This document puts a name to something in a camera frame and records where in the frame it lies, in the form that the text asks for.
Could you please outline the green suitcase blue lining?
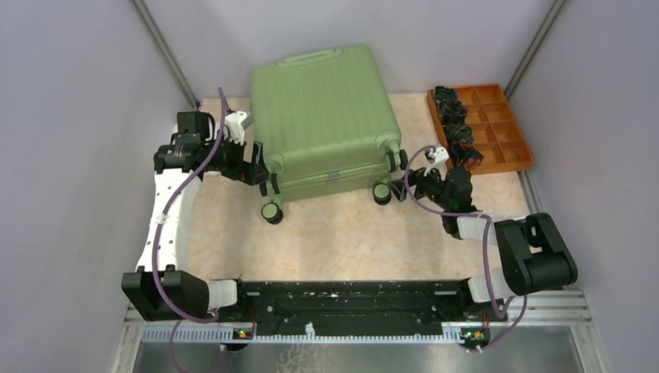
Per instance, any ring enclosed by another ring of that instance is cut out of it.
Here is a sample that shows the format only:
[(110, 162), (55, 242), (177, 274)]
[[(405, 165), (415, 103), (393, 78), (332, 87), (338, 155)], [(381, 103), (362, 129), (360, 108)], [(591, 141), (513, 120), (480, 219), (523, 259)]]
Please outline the green suitcase blue lining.
[(255, 67), (250, 109), (278, 205), (386, 183), (385, 153), (402, 133), (375, 56), (366, 44)]

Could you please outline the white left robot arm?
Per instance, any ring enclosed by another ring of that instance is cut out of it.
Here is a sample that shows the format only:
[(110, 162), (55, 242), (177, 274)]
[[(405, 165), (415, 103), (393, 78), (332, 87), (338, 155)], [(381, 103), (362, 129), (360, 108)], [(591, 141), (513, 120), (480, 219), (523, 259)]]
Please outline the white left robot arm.
[(154, 154), (155, 199), (143, 252), (121, 289), (146, 321), (187, 319), (213, 322), (218, 311), (231, 321), (244, 319), (249, 300), (234, 279), (205, 281), (187, 269), (194, 201), (206, 173), (217, 173), (249, 186), (269, 173), (263, 146), (253, 142), (245, 160), (245, 130), (250, 113), (224, 110), (218, 120), (201, 111), (176, 115), (169, 143)]

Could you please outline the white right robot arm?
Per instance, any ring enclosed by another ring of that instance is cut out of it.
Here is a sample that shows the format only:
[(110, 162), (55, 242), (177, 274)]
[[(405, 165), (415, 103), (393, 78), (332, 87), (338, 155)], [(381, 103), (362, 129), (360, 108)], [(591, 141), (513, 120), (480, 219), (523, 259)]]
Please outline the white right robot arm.
[(550, 214), (540, 212), (508, 217), (478, 209), (472, 199), (472, 173), (462, 167), (441, 173), (448, 160), (440, 145), (427, 145), (394, 158), (402, 177), (389, 182), (397, 200), (411, 199), (436, 214), (447, 234), (481, 245), (483, 273), (462, 280), (455, 300), (457, 313), (478, 319), (489, 305), (498, 318), (505, 316), (516, 297), (574, 284), (578, 267)]

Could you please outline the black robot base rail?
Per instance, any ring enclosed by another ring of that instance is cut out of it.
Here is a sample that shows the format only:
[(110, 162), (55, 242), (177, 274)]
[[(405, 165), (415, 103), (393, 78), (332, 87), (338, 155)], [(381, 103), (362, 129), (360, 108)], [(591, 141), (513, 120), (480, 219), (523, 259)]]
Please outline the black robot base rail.
[(474, 302), (465, 281), (240, 281), (222, 323), (246, 322), (257, 336), (434, 336), (449, 322), (500, 321)]

